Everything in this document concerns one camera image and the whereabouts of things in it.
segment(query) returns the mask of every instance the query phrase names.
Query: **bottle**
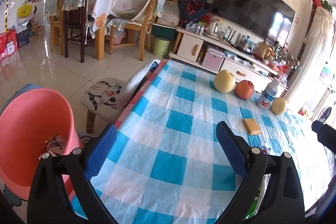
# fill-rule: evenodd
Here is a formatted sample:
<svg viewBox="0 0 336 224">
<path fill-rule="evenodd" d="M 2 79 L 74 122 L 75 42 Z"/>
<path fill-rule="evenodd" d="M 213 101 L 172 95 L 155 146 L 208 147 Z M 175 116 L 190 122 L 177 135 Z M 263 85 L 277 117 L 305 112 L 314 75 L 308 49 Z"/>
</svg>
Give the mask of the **bottle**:
<svg viewBox="0 0 336 224">
<path fill-rule="evenodd" d="M 227 40 L 229 39 L 230 32 L 231 32 L 231 27 L 228 26 L 228 27 L 226 28 L 225 32 L 224 32 L 224 35 L 223 35 L 223 39 L 224 39 L 225 41 L 227 41 Z"/>
<path fill-rule="evenodd" d="M 247 37 L 245 38 L 243 47 L 244 47 L 244 48 L 248 48 L 248 47 L 249 47 L 249 44 L 250 44 L 250 37 L 247 36 Z"/>
<path fill-rule="evenodd" d="M 273 78 L 271 83 L 268 83 L 265 90 L 261 93 L 257 106 L 261 109 L 268 109 L 269 105 L 275 99 L 275 96 L 278 93 L 278 87 L 280 86 L 280 81 L 276 78 Z"/>
</svg>

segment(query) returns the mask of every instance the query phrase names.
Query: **washing machine door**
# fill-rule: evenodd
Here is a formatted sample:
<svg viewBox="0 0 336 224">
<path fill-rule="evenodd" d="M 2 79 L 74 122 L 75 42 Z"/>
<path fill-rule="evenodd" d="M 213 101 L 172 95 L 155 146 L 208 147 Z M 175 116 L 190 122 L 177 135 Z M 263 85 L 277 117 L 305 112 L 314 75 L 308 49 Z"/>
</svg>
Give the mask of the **washing machine door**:
<svg viewBox="0 0 336 224">
<path fill-rule="evenodd" d="M 330 116 L 331 114 L 331 110 L 332 110 L 332 107 L 331 106 L 327 106 L 325 107 L 322 112 L 320 113 L 319 117 L 318 117 L 318 121 L 321 122 L 321 123 L 325 123 L 326 120 L 328 119 L 328 117 Z"/>
</svg>

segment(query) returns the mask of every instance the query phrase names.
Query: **blue and white checkered tablecloth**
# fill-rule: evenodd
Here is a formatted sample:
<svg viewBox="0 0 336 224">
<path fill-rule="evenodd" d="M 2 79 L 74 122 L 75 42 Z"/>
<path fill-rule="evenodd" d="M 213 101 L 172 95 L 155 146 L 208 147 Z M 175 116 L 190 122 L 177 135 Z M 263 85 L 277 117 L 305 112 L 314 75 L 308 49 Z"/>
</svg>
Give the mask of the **blue and white checkered tablecloth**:
<svg viewBox="0 0 336 224">
<path fill-rule="evenodd" d="M 216 221 L 242 181 L 216 139 L 220 121 L 251 146 L 293 155 L 306 208 L 326 189 L 326 154 L 308 120 L 260 110 L 257 94 L 241 100 L 233 91 L 216 91 L 213 80 L 214 75 L 168 61 L 119 127 L 91 183 L 120 224 Z M 242 118 L 254 118 L 263 133 L 249 136 Z M 84 216 L 76 197 L 72 205 Z"/>
</svg>

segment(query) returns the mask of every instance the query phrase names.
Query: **television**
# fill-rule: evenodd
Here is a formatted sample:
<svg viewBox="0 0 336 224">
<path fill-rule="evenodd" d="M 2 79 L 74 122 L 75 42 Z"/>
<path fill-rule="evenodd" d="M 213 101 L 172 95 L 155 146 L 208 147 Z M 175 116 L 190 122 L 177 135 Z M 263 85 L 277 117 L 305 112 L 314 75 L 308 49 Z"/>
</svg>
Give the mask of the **television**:
<svg viewBox="0 0 336 224">
<path fill-rule="evenodd" d="M 282 46 L 295 13 L 282 0 L 213 0 L 211 11 Z"/>
</svg>

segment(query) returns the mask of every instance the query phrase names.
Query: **drawer handle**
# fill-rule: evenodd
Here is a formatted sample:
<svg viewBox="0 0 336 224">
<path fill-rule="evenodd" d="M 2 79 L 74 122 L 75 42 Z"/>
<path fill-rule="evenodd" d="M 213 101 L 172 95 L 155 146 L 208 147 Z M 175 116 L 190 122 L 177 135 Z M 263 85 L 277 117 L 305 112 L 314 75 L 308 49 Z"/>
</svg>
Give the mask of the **drawer handle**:
<svg viewBox="0 0 336 224">
<path fill-rule="evenodd" d="M 199 47 L 199 45 L 198 45 L 198 44 L 196 44 L 196 45 L 195 45 L 195 47 L 194 47 L 194 50 L 193 50 L 193 56 L 195 56 L 195 55 L 196 55 L 196 53 L 197 53 L 197 50 L 198 50 L 198 47 Z"/>
<path fill-rule="evenodd" d="M 237 74 L 240 75 L 240 76 L 242 76 L 242 77 L 245 77 L 245 76 L 246 76 L 246 74 L 244 74 L 244 73 L 242 73 L 242 72 L 240 72 L 240 71 L 237 71 Z"/>
</svg>

